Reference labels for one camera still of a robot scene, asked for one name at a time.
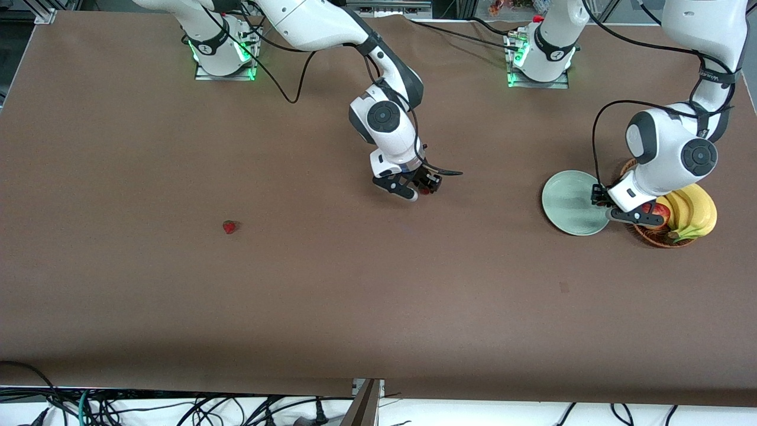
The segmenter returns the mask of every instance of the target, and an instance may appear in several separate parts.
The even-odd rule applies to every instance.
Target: round plate
[[[607,226],[607,208],[591,205],[591,187],[597,179],[578,170],[561,171],[544,184],[541,205],[555,224],[572,235],[594,235]]]

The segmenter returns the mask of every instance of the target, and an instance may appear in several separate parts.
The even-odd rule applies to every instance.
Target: brown tabletop
[[[428,159],[465,171],[414,204],[371,183],[372,147],[347,121],[370,84],[353,49],[316,55],[290,105],[262,73],[194,81],[170,15],[37,26],[0,116],[0,356],[60,385],[345,394],[385,377],[404,397],[757,406],[742,83],[702,182],[711,236],[675,250],[618,223],[575,237],[544,217],[544,182],[592,170],[602,105],[685,99],[697,60],[588,27],[570,89],[510,89],[497,48],[369,23],[425,82]],[[290,93],[304,59],[262,56]],[[606,179],[636,111],[603,116]]]

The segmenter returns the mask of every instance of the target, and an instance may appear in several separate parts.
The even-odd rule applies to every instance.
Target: apple
[[[645,202],[644,204],[641,205],[641,211],[643,211],[644,213],[649,213],[651,206],[652,206],[652,203]],[[661,227],[664,227],[665,225],[668,224],[668,221],[670,221],[670,208],[668,208],[667,205],[660,204],[658,202],[655,203],[655,208],[652,210],[652,214],[662,216],[662,225],[658,227],[651,227],[652,229],[659,229]]]

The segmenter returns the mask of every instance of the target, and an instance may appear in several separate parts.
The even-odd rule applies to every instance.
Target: fruit basket
[[[636,165],[636,160],[631,159],[629,160],[621,169],[620,176],[623,176],[625,172],[630,170],[633,166]],[[677,249],[679,247],[685,247],[689,244],[693,243],[696,240],[681,240],[677,243],[668,238],[668,232],[670,232],[670,228],[667,225],[662,226],[659,229],[650,229],[648,227],[640,227],[639,225],[628,225],[629,229],[632,229],[636,234],[638,234],[641,239],[652,246],[659,247],[661,249]]]

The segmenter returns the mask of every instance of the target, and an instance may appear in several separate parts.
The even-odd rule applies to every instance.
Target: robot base
[[[238,39],[241,43],[245,44],[245,47],[247,47],[247,50],[252,53],[255,58],[260,57],[260,36],[258,36],[256,33],[253,33],[251,31],[251,28],[249,25],[247,25],[246,22],[240,23],[241,28],[244,33],[250,33],[248,36],[242,37]],[[255,30],[258,32],[262,32],[263,28],[260,26],[255,26]],[[255,81],[255,76],[257,75],[257,61],[254,59],[250,59],[250,55],[248,55],[247,52],[242,50],[242,48],[237,49],[237,53],[239,53],[239,57],[243,60],[247,61],[245,64],[242,65],[239,70],[237,70],[235,73],[227,75],[227,76],[216,76],[213,74],[209,74],[204,70],[199,64],[195,68],[195,80],[200,81]]]
[[[528,49],[528,43],[526,42],[526,29],[520,27],[516,31],[510,31],[507,36],[504,36],[505,45],[514,45],[518,47],[517,52],[510,50],[505,51],[505,63],[507,64],[507,86],[508,87],[531,87],[536,89],[568,89],[568,73],[565,71],[557,77],[557,80],[543,83],[541,81],[533,81],[523,74],[523,71],[518,69],[515,65],[515,61],[519,61],[526,49]]]

